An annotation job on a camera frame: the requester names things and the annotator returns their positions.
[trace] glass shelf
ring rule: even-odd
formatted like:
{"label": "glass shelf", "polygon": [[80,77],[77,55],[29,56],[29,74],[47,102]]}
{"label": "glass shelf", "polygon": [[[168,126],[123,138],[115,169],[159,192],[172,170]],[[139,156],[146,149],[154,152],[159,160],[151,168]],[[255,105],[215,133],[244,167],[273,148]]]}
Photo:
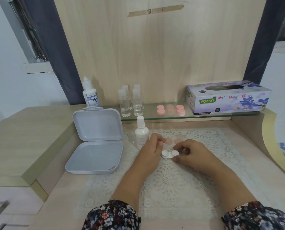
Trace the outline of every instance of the glass shelf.
{"label": "glass shelf", "polygon": [[[174,108],[176,110],[176,105],[183,105],[184,110],[186,111],[184,116],[179,116],[177,112],[175,111],[175,114],[169,115],[167,113],[166,106],[168,104],[174,105]],[[163,105],[165,107],[165,114],[164,115],[158,115],[157,113],[157,106]],[[121,115],[120,107],[119,106],[104,106],[103,108],[113,108],[119,111],[121,120],[122,121],[136,121],[137,116],[134,115],[133,109],[131,110],[131,115],[129,117],[123,117]],[[167,103],[152,103],[152,104],[144,104],[143,109],[143,116],[145,120],[161,120],[161,119],[191,119],[191,118],[212,118],[212,117],[233,117],[233,116],[252,116],[252,115],[258,115],[259,111],[250,111],[250,112],[234,112],[234,113],[219,113],[219,114],[209,114],[209,115],[194,115],[188,104],[186,102],[167,102]]]}

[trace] white storage box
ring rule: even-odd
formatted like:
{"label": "white storage box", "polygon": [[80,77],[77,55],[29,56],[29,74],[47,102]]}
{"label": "white storage box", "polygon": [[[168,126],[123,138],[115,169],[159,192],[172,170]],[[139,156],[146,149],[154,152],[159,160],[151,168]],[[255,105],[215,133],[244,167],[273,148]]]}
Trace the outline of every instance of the white storage box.
{"label": "white storage box", "polygon": [[72,174],[110,174],[119,167],[123,149],[122,123],[115,109],[87,107],[73,113],[80,144],[65,169]]}

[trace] floral sleeve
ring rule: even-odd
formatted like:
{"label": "floral sleeve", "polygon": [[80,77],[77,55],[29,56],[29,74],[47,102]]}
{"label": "floral sleeve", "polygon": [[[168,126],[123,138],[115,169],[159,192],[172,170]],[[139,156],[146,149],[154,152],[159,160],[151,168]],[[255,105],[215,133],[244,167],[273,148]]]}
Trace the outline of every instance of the floral sleeve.
{"label": "floral sleeve", "polygon": [[285,213],[254,201],[238,206],[222,218],[226,230],[285,230]]}
{"label": "floral sleeve", "polygon": [[140,222],[141,218],[130,205],[110,200],[88,213],[82,230],[138,230]]}

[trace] forearm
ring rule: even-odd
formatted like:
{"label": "forearm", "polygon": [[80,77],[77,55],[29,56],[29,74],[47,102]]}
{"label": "forearm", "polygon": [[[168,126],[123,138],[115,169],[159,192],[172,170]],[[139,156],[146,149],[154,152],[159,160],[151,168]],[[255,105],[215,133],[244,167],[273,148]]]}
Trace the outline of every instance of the forearm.
{"label": "forearm", "polygon": [[121,200],[130,205],[138,213],[139,194],[145,178],[130,168],[121,179],[111,199]]}
{"label": "forearm", "polygon": [[224,163],[218,164],[209,176],[215,181],[222,201],[222,207],[228,212],[237,206],[256,201],[240,178]]}

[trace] white lace mat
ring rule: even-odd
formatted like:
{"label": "white lace mat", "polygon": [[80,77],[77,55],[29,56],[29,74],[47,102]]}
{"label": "white lace mat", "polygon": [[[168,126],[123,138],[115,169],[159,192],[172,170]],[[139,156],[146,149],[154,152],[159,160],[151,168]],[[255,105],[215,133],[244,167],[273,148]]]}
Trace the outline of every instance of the white lace mat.
{"label": "white lace mat", "polygon": [[[252,194],[263,205],[282,209],[278,195],[272,193],[258,178],[244,158],[219,128],[158,130],[165,138],[194,139],[205,144],[221,161],[233,169]],[[86,215],[91,209],[106,203],[123,174],[138,154],[134,132],[125,133],[119,169],[112,174],[91,175],[75,216]],[[164,144],[164,149],[172,150]],[[148,177],[140,193],[139,215],[150,219],[211,219],[220,215],[219,197],[214,182],[202,173],[161,159],[156,171]]]}

